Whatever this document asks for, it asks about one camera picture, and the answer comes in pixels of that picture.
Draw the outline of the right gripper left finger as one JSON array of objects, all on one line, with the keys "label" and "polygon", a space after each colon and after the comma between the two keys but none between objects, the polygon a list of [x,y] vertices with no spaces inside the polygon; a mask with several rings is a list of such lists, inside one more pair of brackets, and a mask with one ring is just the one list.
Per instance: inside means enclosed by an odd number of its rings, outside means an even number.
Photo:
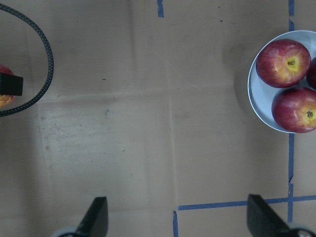
[{"label": "right gripper left finger", "polygon": [[75,237],[105,237],[108,232],[107,197],[96,197],[75,230]]}]

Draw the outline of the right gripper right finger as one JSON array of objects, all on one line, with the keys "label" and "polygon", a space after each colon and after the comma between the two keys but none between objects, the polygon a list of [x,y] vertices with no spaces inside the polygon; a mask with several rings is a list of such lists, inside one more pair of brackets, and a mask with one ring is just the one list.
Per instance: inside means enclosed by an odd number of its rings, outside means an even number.
[{"label": "right gripper right finger", "polygon": [[292,236],[290,227],[260,195],[248,195],[247,227],[253,237]]}]

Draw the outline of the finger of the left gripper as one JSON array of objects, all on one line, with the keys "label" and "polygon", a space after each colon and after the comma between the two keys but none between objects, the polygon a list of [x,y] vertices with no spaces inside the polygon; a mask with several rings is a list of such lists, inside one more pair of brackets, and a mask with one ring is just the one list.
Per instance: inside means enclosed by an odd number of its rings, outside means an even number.
[{"label": "finger of the left gripper", "polygon": [[22,96],[23,78],[15,75],[1,73],[0,94],[10,96]]}]

